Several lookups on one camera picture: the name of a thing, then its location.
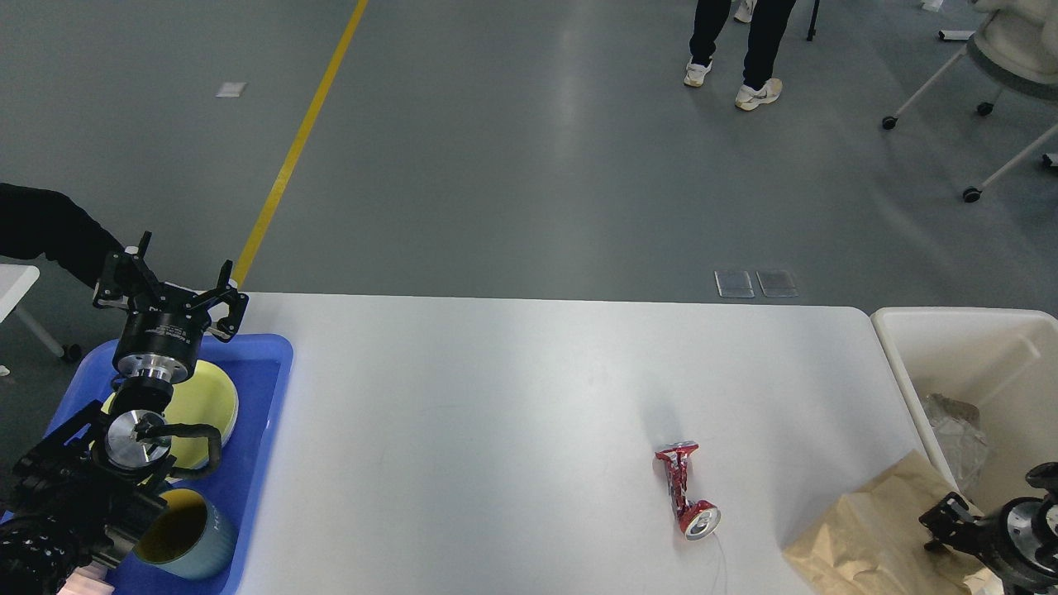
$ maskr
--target blue mug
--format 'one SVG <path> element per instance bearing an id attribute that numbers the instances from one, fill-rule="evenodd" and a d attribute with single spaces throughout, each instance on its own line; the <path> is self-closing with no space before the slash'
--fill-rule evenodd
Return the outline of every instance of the blue mug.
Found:
<path id="1" fill-rule="evenodd" d="M 238 536 L 231 521 L 193 489 L 172 489 L 162 498 L 168 508 L 136 544 L 135 556 L 188 580 L 209 578 L 224 570 L 235 556 Z"/>

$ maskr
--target black pants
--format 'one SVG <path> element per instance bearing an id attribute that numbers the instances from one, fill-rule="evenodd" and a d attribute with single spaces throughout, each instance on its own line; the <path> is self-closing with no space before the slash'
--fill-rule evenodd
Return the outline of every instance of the black pants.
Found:
<path id="1" fill-rule="evenodd" d="M 749 24 L 749 51 L 746 52 L 743 83 L 760 89 L 771 78 L 779 53 L 779 42 L 786 32 L 796 0 L 758 0 Z M 691 56 L 695 64 L 707 65 L 716 51 L 716 37 L 728 21 L 731 0 L 698 0 L 694 11 L 694 35 Z"/>
<path id="2" fill-rule="evenodd" d="M 44 254 L 89 287 L 121 242 L 63 194 L 0 183 L 0 255 Z"/>

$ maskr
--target brown paper bag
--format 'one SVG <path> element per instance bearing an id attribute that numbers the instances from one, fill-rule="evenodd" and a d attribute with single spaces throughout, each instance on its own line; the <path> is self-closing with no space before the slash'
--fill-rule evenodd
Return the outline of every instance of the brown paper bag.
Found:
<path id="1" fill-rule="evenodd" d="M 853 493 L 842 495 L 783 551 L 821 595 L 966 595 L 972 556 L 923 548 L 930 535 L 918 516 L 951 486 L 918 451 Z"/>

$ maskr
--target plastic bag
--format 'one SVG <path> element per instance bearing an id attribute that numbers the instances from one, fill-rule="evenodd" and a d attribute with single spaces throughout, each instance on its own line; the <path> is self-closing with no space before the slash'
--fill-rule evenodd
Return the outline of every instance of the plastic bag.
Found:
<path id="1" fill-rule="evenodd" d="M 971 491 L 981 481 L 991 447 L 981 431 L 981 413 L 972 404 L 941 394 L 920 397 L 941 451 L 960 491 Z"/>

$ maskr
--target sneaker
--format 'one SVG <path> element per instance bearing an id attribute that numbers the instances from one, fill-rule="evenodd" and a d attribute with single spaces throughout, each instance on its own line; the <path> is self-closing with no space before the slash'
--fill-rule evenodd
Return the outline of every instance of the sneaker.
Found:
<path id="1" fill-rule="evenodd" d="M 709 64 L 706 66 L 694 64 L 691 61 L 693 59 L 687 60 L 687 76 L 683 77 L 683 85 L 688 87 L 701 87 L 701 84 L 706 82 L 706 75 L 713 69 L 713 59 L 709 58 Z"/>
<path id="2" fill-rule="evenodd" d="M 756 0 L 738 0 L 738 10 L 734 12 L 734 20 L 738 22 L 750 22 L 753 20 L 753 8 Z"/>
<path id="3" fill-rule="evenodd" d="M 761 90 L 754 90 L 752 87 L 743 85 L 738 89 L 738 94 L 734 96 L 734 105 L 738 109 L 746 111 L 753 111 L 756 106 L 770 104 L 771 102 L 779 98 L 779 93 L 783 92 L 783 82 L 778 78 L 769 78 Z"/>

